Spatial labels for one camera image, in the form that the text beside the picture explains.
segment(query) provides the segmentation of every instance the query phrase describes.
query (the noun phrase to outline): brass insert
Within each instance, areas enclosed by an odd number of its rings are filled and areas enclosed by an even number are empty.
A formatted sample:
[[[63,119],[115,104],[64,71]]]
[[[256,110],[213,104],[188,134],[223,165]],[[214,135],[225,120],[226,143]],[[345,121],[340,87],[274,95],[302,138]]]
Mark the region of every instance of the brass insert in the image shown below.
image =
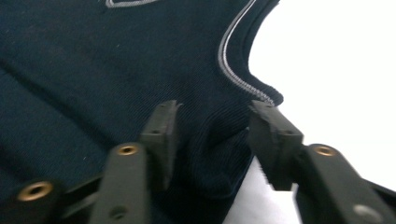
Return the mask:
[[[119,149],[119,155],[128,156],[135,154],[137,152],[137,147],[129,146],[129,147],[121,147]]]
[[[335,151],[329,147],[315,147],[314,150],[322,156],[334,156]]]
[[[24,202],[34,201],[46,196],[52,189],[53,186],[48,181],[37,182],[21,190],[18,200]]]

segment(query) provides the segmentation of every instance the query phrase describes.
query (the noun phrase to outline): gray trim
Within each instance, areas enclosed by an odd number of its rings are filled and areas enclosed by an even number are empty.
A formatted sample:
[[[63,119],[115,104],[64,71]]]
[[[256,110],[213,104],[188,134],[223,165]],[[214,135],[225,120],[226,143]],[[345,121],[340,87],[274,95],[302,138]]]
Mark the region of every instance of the gray trim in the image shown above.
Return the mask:
[[[253,7],[254,3],[256,0],[250,0],[247,5],[238,13],[238,15],[233,19],[233,22],[230,24],[228,27],[227,31],[225,32],[223,38],[221,39],[221,43],[219,46],[219,54],[218,54],[218,60],[219,60],[219,66],[224,73],[224,75],[231,80],[232,83],[234,83],[236,86],[241,88],[244,91],[247,91],[255,96],[257,96],[259,99],[263,100],[266,103],[269,103],[271,105],[275,105],[274,101],[264,92],[252,87],[250,84],[246,83],[244,80],[242,80],[228,65],[227,61],[227,47],[230,41],[231,36],[233,35],[233,31],[235,30],[236,26],[239,24],[239,22],[244,18],[244,16],[248,13],[248,11]]]
[[[157,2],[159,0],[139,0],[139,1],[132,1],[132,2],[118,2],[114,3],[113,0],[106,0],[106,6],[109,8],[113,7],[137,7],[153,2]]]

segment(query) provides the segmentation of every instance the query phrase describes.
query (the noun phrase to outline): knit fabric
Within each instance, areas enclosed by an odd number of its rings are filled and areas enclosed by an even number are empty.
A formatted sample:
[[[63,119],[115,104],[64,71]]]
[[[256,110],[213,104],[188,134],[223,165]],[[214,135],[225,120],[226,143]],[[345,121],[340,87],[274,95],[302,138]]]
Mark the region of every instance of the knit fabric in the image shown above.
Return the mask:
[[[282,102],[248,71],[275,5],[0,0],[0,202],[36,177],[71,188],[103,172],[155,105],[177,100],[174,178],[152,222],[221,223],[252,158],[250,101]]]

